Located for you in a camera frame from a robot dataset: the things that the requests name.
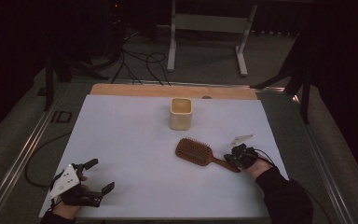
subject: hairbrush handle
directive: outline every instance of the hairbrush handle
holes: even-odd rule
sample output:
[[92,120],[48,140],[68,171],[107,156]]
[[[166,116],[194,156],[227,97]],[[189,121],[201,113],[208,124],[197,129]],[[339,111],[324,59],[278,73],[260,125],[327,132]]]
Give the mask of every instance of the hairbrush handle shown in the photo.
[[235,167],[235,166],[231,165],[227,161],[222,161],[222,160],[219,160],[217,158],[213,158],[212,162],[217,163],[217,164],[227,168],[228,170],[230,170],[230,171],[232,171],[234,173],[239,173],[241,171],[238,167]]

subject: gray floor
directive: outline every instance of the gray floor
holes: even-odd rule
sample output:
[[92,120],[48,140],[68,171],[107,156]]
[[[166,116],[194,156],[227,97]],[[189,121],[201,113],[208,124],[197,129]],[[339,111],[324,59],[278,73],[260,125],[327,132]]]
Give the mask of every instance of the gray floor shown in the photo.
[[[162,36],[154,42],[136,35],[124,48],[144,54],[162,52],[168,55],[169,42],[166,37]],[[233,46],[239,40],[239,36],[231,36],[223,41],[194,42],[179,39],[175,71],[166,73],[167,79],[172,84],[245,86],[258,84],[277,74],[295,41],[291,37],[281,35],[251,35],[244,52],[249,76],[240,77]],[[158,84],[147,71],[144,62],[129,55],[126,55],[125,62],[139,79]],[[114,64],[101,74],[112,77],[118,67],[119,64]],[[150,68],[156,77],[164,80],[164,74],[158,64],[150,64]],[[24,95],[0,124],[0,183],[17,155],[26,146],[30,136],[34,134],[34,128],[38,126],[40,118],[48,116],[48,113],[43,112],[45,99],[36,96],[39,88],[44,86],[43,74],[42,71],[35,77],[34,87]],[[128,70],[123,69],[117,78],[117,83],[128,83],[129,80]],[[274,86],[284,87],[287,81],[288,79],[282,80]],[[49,123],[40,136],[37,147],[73,129],[84,97],[90,91],[92,84],[97,82],[101,81],[78,73],[71,83],[56,82],[57,100],[51,111],[69,111],[73,113],[73,118],[69,123]],[[268,121],[288,174],[317,198],[332,219],[332,223],[340,223],[343,222],[342,220],[347,220],[347,223],[358,223],[358,166],[317,90],[311,89],[310,125],[304,125],[298,118],[298,108],[293,104],[291,97],[276,91],[263,91],[257,96],[268,114]],[[67,140],[67,136],[60,138],[37,153],[30,163],[30,176],[34,181],[47,184],[54,176]],[[325,164],[317,160],[318,155],[315,158],[315,154],[312,153],[315,148],[324,158]],[[324,165],[331,176],[326,176],[324,171],[321,171],[320,167]],[[330,177],[339,192],[338,198],[332,197],[337,195],[335,192],[330,192],[325,185],[324,179]],[[6,203],[3,203],[0,212],[0,223],[38,223],[40,220],[38,214],[46,192],[28,184],[23,175],[18,176],[17,184],[8,191],[11,193],[3,199]],[[335,207],[337,201],[343,203],[348,211],[347,217],[341,217],[346,212]],[[328,223],[321,207],[316,203],[314,207],[313,223]],[[269,220],[118,220],[107,223],[269,223]]]

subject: black sleeve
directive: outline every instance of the black sleeve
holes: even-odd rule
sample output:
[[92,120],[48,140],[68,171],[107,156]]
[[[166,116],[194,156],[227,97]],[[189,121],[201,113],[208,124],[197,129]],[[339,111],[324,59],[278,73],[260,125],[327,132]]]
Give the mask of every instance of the black sleeve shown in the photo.
[[42,217],[40,224],[75,224],[75,219],[67,219],[64,217],[60,217],[51,213],[51,211],[47,211],[45,215]]
[[277,167],[272,167],[255,181],[264,191],[264,203],[272,223],[312,223],[310,198],[295,180],[286,180]]

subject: white tabletop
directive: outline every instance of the white tabletop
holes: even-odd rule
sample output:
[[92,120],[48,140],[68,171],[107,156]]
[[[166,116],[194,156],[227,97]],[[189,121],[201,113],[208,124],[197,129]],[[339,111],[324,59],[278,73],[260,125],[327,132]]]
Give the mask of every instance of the white tabletop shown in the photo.
[[[99,208],[84,207],[78,217],[104,219],[267,217],[263,192],[246,173],[210,163],[198,166],[174,151],[183,137],[208,144],[216,158],[230,153],[239,135],[254,134],[248,147],[264,150],[287,178],[261,102],[192,99],[187,131],[169,127],[168,97],[88,95],[62,155],[57,174],[70,163],[98,159],[87,184],[100,191],[115,181]],[[49,207],[45,201],[40,216]]]

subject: person's left hand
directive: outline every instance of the person's left hand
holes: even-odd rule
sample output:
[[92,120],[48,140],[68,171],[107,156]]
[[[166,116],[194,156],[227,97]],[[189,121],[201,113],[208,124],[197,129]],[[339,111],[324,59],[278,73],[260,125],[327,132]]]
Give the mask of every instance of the person's left hand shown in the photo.
[[[87,178],[85,176],[82,176],[81,180],[85,181],[85,180],[87,180]],[[85,190],[90,190],[90,188],[86,185],[82,185],[81,187],[84,188]],[[54,207],[52,213],[57,216],[73,220],[76,218],[76,215],[80,211],[81,208],[82,208],[82,206],[66,205],[63,202],[60,202]]]

